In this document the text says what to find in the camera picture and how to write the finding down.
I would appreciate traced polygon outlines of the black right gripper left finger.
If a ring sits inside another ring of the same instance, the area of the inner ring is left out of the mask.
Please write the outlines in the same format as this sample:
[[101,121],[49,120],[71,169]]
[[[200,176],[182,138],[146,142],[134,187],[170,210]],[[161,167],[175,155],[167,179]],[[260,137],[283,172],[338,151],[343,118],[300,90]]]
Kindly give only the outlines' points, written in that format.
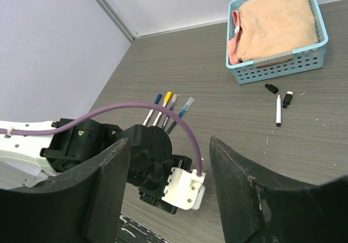
[[1,242],[115,242],[131,156],[121,139],[32,188],[1,190]]

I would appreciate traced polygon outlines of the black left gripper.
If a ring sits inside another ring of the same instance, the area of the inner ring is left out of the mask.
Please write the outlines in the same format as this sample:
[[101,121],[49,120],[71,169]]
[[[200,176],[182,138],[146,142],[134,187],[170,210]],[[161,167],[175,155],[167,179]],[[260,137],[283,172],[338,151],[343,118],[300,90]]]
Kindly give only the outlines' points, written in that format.
[[130,163],[127,183],[139,189],[140,199],[167,213],[175,214],[177,207],[162,200],[169,184],[171,169],[191,168],[192,159],[172,153],[172,143],[167,133],[156,126],[136,124],[115,133],[117,140],[130,142]]

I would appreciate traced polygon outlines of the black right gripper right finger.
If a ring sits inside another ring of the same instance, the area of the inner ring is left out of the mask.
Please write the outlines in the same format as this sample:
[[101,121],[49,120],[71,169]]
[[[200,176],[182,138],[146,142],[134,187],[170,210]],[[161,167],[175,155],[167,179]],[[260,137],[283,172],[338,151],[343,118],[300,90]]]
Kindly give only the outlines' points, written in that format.
[[304,183],[211,138],[225,242],[347,242],[347,177]]

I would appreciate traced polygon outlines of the white marker with blue end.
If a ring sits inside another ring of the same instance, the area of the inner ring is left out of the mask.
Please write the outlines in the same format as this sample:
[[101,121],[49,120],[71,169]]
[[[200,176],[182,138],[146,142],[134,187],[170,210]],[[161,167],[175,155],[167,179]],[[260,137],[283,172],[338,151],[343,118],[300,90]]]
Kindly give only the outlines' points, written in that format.
[[[157,94],[157,97],[156,97],[156,99],[155,99],[155,101],[154,101],[154,104],[159,104],[161,98],[162,98],[162,94]],[[153,115],[153,112],[154,112],[153,109],[151,109],[151,110],[148,112],[148,114],[147,114],[147,116],[146,116],[146,118],[145,118],[145,120],[144,120],[144,122],[143,122],[143,124],[142,124],[143,126],[147,126],[149,120],[151,119],[151,117],[152,117],[152,115]]]

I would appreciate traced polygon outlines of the teal pen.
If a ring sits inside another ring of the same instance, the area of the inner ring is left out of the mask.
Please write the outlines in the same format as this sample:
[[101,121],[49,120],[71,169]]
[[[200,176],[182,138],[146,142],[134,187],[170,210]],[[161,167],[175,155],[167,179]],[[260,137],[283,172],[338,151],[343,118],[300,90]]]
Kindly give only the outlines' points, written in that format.
[[[191,107],[191,105],[194,103],[195,99],[193,97],[190,97],[188,99],[188,101],[186,102],[186,104],[184,105],[184,107],[182,108],[182,110],[179,112],[178,116],[181,118]],[[167,129],[166,133],[169,135],[172,130],[174,129],[174,127],[176,126],[177,122],[173,121],[171,123],[171,125],[169,126],[169,128]]]

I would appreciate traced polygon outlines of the small black pen cap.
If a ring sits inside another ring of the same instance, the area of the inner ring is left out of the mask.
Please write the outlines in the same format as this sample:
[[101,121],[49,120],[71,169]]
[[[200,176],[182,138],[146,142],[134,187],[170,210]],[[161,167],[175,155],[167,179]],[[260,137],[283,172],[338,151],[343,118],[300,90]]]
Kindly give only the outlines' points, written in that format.
[[277,94],[279,92],[278,87],[272,85],[272,84],[265,84],[265,87],[268,91],[270,91],[273,94]]

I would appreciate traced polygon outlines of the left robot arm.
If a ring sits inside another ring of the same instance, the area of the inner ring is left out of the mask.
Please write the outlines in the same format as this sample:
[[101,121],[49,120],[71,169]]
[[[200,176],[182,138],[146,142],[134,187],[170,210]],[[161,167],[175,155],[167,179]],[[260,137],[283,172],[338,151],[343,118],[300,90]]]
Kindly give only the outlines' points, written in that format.
[[46,136],[1,135],[1,188],[32,187],[93,158],[113,143],[127,139],[130,163],[127,182],[140,199],[174,214],[195,209],[203,180],[191,169],[191,159],[172,153],[164,130],[136,124],[121,129],[94,120]]

